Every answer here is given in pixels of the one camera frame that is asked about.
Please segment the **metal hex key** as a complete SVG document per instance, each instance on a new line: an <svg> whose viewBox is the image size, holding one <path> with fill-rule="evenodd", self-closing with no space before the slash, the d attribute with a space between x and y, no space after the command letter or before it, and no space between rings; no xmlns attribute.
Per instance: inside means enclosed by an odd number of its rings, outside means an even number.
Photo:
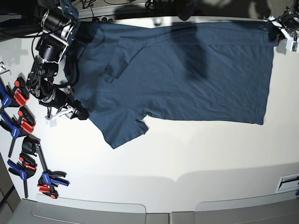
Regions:
<svg viewBox="0 0 299 224"><path fill-rule="evenodd" d="M0 75L9 73L11 75L11 70L7 69L3 62L0 62Z"/></svg>

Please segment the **bottom blue red bar clamp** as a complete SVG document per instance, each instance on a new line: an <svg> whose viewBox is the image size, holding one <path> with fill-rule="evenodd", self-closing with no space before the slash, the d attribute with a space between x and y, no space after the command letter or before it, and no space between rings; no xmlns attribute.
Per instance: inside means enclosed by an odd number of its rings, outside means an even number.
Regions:
<svg viewBox="0 0 299 224"><path fill-rule="evenodd" d="M66 173L62 171L51 171L47 168L43 152L40 143L36 143L36 152L39 155L39 159L43 168L42 175L38 180L39 192L51 197L52 199L57 199L59 194L56 188L59 185L69 186L69 181L65 180Z"/></svg>

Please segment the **blue red bar clamp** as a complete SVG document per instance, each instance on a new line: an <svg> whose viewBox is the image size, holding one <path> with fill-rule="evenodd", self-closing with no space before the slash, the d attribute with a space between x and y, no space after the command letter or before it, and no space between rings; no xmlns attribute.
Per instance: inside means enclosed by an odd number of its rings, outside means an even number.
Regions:
<svg viewBox="0 0 299 224"><path fill-rule="evenodd" d="M23 180L24 195L28 198L28 185L27 179L31 178L36 173L37 164L33 158L28 154L21 152L19 155L19 162L14 163L11 160L7 161L9 165L8 171L11 174L19 176Z"/></svg>
<svg viewBox="0 0 299 224"><path fill-rule="evenodd" d="M0 126L10 132L12 136L12 142L8 152L9 158L12 155L16 139L28 136L33 132L35 127L35 119L26 107L22 106L19 108L18 116L19 118L16 120L14 117L9 117L5 111L1 113L3 120L0 121Z"/></svg>
<svg viewBox="0 0 299 224"><path fill-rule="evenodd" d="M38 180L39 192L51 197L52 199L57 199L59 194L56 188L59 185L69 186L69 181L65 180L66 173L62 171L51 171L47 168L43 152L40 143L36 143L36 152L39 155L39 159L43 168L42 175Z"/></svg>
<svg viewBox="0 0 299 224"><path fill-rule="evenodd" d="M29 92L26 89L25 80L22 77L18 77L12 89L10 89L8 85L4 86L2 80L0 80L0 99L0 113L3 113L7 107L24 106L29 99Z"/></svg>

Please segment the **grey right chair back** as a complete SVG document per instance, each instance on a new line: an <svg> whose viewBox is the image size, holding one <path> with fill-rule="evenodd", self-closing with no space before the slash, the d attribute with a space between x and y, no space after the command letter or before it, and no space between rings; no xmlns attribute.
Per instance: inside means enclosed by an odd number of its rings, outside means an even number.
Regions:
<svg viewBox="0 0 299 224"><path fill-rule="evenodd" d="M171 213L171 224L297 224L299 200L294 192L200 202L194 211Z"/></svg>

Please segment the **top blue red bar clamp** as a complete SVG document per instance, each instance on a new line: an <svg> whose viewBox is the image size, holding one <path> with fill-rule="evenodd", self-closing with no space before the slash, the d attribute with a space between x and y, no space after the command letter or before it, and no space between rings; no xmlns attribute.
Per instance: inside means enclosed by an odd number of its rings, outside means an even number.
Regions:
<svg viewBox="0 0 299 224"><path fill-rule="evenodd" d="M24 106L29 99L29 92L26 89L25 80L22 77L18 77L12 89L10 89L8 85L4 86L2 80L0 80L0 99L0 113L3 113L7 107Z"/></svg>

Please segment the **white slotted label plate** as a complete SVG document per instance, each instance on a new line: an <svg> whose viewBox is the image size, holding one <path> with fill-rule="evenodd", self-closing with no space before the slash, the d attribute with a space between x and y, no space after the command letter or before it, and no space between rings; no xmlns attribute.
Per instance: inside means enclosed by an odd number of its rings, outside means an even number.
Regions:
<svg viewBox="0 0 299 224"><path fill-rule="evenodd" d="M282 176L278 182L276 193L284 193L299 189L299 174Z"/></svg>

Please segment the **grey chair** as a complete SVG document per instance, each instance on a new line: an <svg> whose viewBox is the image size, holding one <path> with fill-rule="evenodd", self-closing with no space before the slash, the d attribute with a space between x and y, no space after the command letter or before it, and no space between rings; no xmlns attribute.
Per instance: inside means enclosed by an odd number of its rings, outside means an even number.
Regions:
<svg viewBox="0 0 299 224"><path fill-rule="evenodd" d="M200 202L194 211L171 213L171 224L297 224L299 200L294 192Z"/></svg>
<svg viewBox="0 0 299 224"><path fill-rule="evenodd" d="M169 215L70 208L22 199L9 224L168 224Z"/></svg>

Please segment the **dark blue T-shirt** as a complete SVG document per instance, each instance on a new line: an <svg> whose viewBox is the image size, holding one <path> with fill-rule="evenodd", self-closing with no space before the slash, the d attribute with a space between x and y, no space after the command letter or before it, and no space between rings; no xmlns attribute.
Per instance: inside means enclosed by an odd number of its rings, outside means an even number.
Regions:
<svg viewBox="0 0 299 224"><path fill-rule="evenodd" d="M145 134L143 118L262 125L273 49L265 22L142 28L83 22L68 50L74 94L117 148Z"/></svg>

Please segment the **grey left chair back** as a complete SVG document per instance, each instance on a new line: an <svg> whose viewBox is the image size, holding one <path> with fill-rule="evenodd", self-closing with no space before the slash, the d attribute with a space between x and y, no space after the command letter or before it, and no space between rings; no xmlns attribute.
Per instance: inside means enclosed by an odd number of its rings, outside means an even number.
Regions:
<svg viewBox="0 0 299 224"><path fill-rule="evenodd" d="M169 215L70 208L22 199L9 224L168 224Z"/></svg>

